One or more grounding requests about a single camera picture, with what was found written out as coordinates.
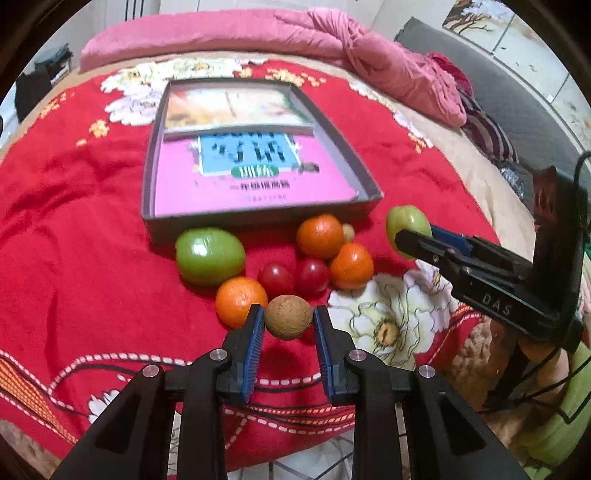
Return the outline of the small green apple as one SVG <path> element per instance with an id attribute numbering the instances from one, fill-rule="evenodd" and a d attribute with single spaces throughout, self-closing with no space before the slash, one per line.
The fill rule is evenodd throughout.
<path id="1" fill-rule="evenodd" d="M 414 257 L 407 255 L 396 245 L 396 236 L 402 230 L 432 237 L 431 224 L 425 214 L 414 205 L 395 206 L 390 209 L 387 215 L 386 232 L 391 246 L 404 259 L 414 260 Z"/>

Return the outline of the small tan longan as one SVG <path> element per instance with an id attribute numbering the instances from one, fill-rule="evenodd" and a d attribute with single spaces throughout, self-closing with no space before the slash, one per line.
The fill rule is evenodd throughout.
<path id="1" fill-rule="evenodd" d="M 345 243 L 352 243 L 355 240 L 356 232 L 353 226 L 349 223 L 342 224 L 342 238 Z"/>

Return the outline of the grey shallow cardboard box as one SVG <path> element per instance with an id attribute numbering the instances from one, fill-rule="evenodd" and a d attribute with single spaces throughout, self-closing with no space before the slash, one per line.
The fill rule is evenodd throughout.
<path id="1" fill-rule="evenodd" d="M 167 243 L 195 227 L 252 227 L 373 210 L 382 189 L 301 88 L 253 78 L 173 80 L 150 139 L 141 217 Z"/>

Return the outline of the brown longan fruit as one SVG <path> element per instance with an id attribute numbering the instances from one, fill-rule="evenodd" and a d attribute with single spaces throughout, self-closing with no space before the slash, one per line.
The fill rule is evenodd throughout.
<path id="1" fill-rule="evenodd" d="M 295 295 L 280 295 L 264 308 L 266 330 L 277 339 L 291 341 L 310 326 L 314 309 L 308 301 Z"/>

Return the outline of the grey headboard cushion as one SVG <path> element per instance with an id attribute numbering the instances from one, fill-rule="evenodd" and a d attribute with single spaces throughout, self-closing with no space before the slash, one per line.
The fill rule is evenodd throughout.
<path id="1" fill-rule="evenodd" d="M 500 124 L 526 167 L 554 166 L 574 173 L 580 148 L 539 97 L 499 63 L 415 17 L 394 39 L 417 53 L 440 53 L 459 67 L 472 83 L 477 102 Z"/>

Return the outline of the sunflower cover book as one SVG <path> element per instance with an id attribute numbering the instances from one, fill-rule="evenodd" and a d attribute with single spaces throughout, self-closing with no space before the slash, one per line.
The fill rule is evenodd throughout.
<path id="1" fill-rule="evenodd" d="M 314 122 L 290 96 L 270 88 L 194 88 L 168 95 L 163 138 L 212 134 L 311 135 Z"/>

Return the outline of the orange tangerine front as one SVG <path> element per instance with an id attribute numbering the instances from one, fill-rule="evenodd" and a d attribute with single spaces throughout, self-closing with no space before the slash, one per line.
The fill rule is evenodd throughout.
<path id="1" fill-rule="evenodd" d="M 218 319 L 231 329 L 242 328 L 252 305 L 266 307 L 266 290 L 256 280 L 239 276 L 224 281 L 218 287 L 214 308 Z"/>

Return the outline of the pink quilt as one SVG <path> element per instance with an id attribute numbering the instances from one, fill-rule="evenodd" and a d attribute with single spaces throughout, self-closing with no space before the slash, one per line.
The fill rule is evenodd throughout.
<path id="1" fill-rule="evenodd" d="M 117 61 L 192 51 L 294 54 L 337 65 L 450 127 L 467 121 L 456 82 L 431 58 L 389 41 L 346 12 L 315 7 L 231 9 L 142 17 L 108 28 L 83 48 L 86 72 Z"/>

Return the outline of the orange tangerine back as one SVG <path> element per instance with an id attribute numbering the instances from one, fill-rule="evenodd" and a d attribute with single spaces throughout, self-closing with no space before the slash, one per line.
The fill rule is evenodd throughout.
<path id="1" fill-rule="evenodd" d="M 308 257 L 328 260 L 344 245 L 342 223 L 332 214 L 308 218 L 297 228 L 297 247 Z"/>

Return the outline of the large green fruit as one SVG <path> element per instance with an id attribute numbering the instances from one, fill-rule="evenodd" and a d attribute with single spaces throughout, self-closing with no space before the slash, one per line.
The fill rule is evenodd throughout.
<path id="1" fill-rule="evenodd" d="M 207 227 L 189 229 L 175 242 L 179 275 L 199 286 L 217 286 L 242 273 L 245 249 L 228 231 Z"/>

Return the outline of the red cherry tomato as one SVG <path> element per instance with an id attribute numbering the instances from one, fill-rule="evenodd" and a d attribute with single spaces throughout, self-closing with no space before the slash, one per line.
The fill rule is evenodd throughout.
<path id="1" fill-rule="evenodd" d="M 270 299 L 294 293 L 294 274 L 280 262 L 269 262 L 257 275 L 257 281 Z"/>
<path id="2" fill-rule="evenodd" d="M 320 260 L 308 258 L 295 266 L 295 289 L 304 298 L 321 297 L 329 286 L 329 280 L 329 268 Z"/>

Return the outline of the black clothing pile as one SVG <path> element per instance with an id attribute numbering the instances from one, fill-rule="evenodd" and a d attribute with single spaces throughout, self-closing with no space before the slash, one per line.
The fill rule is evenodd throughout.
<path id="1" fill-rule="evenodd" d="M 15 108 L 22 122 L 51 90 L 51 79 L 45 67 L 29 74 L 22 73 L 16 80 Z"/>

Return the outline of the pink workbook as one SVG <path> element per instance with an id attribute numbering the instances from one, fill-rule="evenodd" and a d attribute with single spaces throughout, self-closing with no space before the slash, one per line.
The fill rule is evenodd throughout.
<path id="1" fill-rule="evenodd" d="M 356 189 L 312 136 L 204 135 L 161 143 L 158 217 L 344 202 Z"/>

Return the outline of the striped pillow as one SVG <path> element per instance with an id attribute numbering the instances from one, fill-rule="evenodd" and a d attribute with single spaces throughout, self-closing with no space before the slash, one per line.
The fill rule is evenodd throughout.
<path id="1" fill-rule="evenodd" d="M 518 152 L 499 123 L 472 96 L 460 91 L 460 97 L 467 115 L 462 130 L 477 149 L 493 163 L 518 164 Z"/>

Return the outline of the orange tangerine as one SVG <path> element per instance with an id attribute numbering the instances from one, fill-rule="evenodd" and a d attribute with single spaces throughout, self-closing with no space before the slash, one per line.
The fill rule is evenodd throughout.
<path id="1" fill-rule="evenodd" d="M 332 284 L 339 289 L 363 288 L 374 276 L 369 251 L 359 243 L 346 243 L 329 263 Z"/>
<path id="2" fill-rule="evenodd" d="M 218 287 L 214 308 L 218 319 L 231 329 L 242 328 L 252 305 L 266 307 L 266 290 L 256 280 L 239 276 L 224 281 Z"/>
<path id="3" fill-rule="evenodd" d="M 308 257 L 328 260 L 344 245 L 342 223 L 332 214 L 308 218 L 297 228 L 297 247 Z"/>

